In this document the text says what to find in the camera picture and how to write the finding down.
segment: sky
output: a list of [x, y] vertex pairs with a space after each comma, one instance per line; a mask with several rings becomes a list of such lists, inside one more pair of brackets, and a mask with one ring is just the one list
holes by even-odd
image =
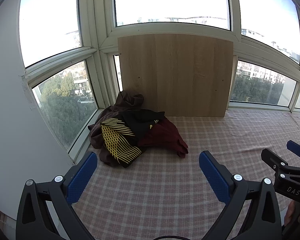
[[[148, 18], [220, 17], [229, 20], [228, 0], [115, 0], [118, 22]], [[66, 33], [78, 30], [76, 0], [21, 0], [19, 33], [25, 66], [73, 47]], [[291, 0], [240, 0], [242, 29], [300, 54], [300, 30]]]

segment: black cable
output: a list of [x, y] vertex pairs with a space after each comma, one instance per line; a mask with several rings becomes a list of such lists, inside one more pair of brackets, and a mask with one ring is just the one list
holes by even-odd
[[182, 236], [159, 236], [153, 240], [159, 240], [159, 239], [164, 239], [164, 238], [173, 238], [173, 239], [180, 239], [180, 240], [191, 240], [189, 238], [186, 237], [182, 237]]

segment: black and yellow garment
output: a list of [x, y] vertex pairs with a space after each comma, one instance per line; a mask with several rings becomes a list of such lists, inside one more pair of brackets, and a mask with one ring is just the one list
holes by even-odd
[[103, 121], [100, 125], [106, 148], [120, 165], [128, 167], [143, 152], [136, 146], [138, 140], [163, 118], [164, 112], [138, 110]]

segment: white wall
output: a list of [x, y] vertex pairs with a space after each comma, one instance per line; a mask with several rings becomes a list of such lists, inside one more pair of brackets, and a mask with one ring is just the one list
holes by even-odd
[[0, 6], [0, 211], [13, 219], [28, 179], [50, 181], [73, 165], [50, 133], [24, 80], [19, 1], [4, 0]]

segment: pile of clothes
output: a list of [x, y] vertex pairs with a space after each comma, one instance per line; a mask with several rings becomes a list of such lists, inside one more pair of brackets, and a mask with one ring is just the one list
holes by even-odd
[[131, 96], [122, 91], [114, 106], [88, 126], [90, 142], [101, 148], [99, 157], [105, 164], [127, 168], [150, 146], [174, 150], [182, 158], [188, 153], [187, 144], [164, 112], [141, 109], [143, 101], [141, 94]]

